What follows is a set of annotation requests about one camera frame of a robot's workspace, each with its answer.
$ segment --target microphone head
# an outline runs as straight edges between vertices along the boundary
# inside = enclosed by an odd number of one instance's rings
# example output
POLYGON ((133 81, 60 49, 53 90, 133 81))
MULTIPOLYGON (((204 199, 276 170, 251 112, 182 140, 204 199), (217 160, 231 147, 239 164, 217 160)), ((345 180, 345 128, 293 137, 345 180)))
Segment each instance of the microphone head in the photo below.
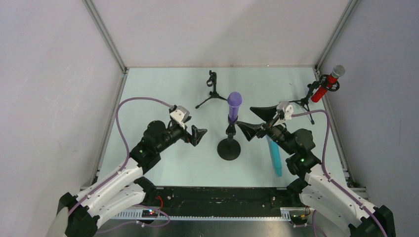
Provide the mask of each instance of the microphone head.
POLYGON ((345 67, 342 65, 337 65, 333 68, 333 71, 331 73, 332 77, 339 78, 343 75, 345 75, 345 67))
POLYGON ((242 95, 238 92, 231 92, 227 98, 227 103, 231 107, 239 107, 242 105, 242 95))

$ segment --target teal object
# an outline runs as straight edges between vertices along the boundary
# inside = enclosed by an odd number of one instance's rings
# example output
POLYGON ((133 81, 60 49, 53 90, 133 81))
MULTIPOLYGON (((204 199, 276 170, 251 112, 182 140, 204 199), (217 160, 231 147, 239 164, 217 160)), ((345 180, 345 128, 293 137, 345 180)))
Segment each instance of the teal object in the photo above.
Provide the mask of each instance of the teal object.
POLYGON ((278 144, 272 141, 272 139, 268 136, 266 136, 266 139, 268 140, 269 152, 271 153, 272 166, 274 167, 276 175, 281 177, 282 164, 281 164, 281 156, 279 155, 278 144))

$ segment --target purple object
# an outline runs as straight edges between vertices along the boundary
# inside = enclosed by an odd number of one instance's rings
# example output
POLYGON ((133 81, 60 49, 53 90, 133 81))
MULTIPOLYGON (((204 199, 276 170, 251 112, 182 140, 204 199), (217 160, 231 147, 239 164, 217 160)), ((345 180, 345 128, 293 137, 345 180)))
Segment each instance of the purple object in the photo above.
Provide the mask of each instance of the purple object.
POLYGON ((235 123, 237 117, 239 116, 239 107, 242 105, 242 95, 238 92, 231 92, 227 98, 229 111, 228 111, 228 120, 230 123, 235 123))

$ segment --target tripod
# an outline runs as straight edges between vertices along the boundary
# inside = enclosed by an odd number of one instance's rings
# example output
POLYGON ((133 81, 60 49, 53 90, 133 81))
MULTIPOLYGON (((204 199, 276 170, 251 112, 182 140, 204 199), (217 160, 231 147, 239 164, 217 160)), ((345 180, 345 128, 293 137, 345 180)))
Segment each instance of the tripod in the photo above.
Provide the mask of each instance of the tripod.
POLYGON ((208 87, 212 86, 212 91, 209 92, 209 98, 204 100, 202 103, 198 104, 195 107, 195 109, 199 108, 203 103, 205 103, 206 101, 210 99, 221 99, 221 100, 227 101, 226 98, 220 96, 217 93, 217 73, 216 72, 212 72, 211 70, 209 71, 209 79, 207 80, 207 86, 208 87))
MULTIPOLYGON (((300 100, 291 100, 290 102, 293 102, 293 103, 296 103, 296 104, 300 105, 303 109, 305 109, 307 112, 309 112, 310 107, 308 107, 308 99, 310 99, 310 97, 313 95, 313 91, 320 87, 320 84, 321 84, 320 81, 315 81, 312 84, 308 84, 307 87, 309 89, 308 89, 307 95, 300 100)), ((309 114, 309 116, 310 116, 311 124, 314 124, 313 117, 311 116, 311 114, 309 114)))

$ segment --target wall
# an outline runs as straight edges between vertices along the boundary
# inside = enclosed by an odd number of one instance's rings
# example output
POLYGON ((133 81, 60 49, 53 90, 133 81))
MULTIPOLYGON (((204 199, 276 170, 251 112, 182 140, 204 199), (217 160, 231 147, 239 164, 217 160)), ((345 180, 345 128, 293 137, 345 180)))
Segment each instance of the wall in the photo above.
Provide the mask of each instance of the wall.
POLYGON ((322 67, 346 67, 330 93, 356 181, 388 206, 400 237, 417 236, 419 4, 364 0, 322 67))
POLYGON ((42 237, 90 177, 121 79, 81 0, 0 3, 1 236, 42 237))
POLYGON ((129 67, 314 65, 348 0, 95 0, 129 67))

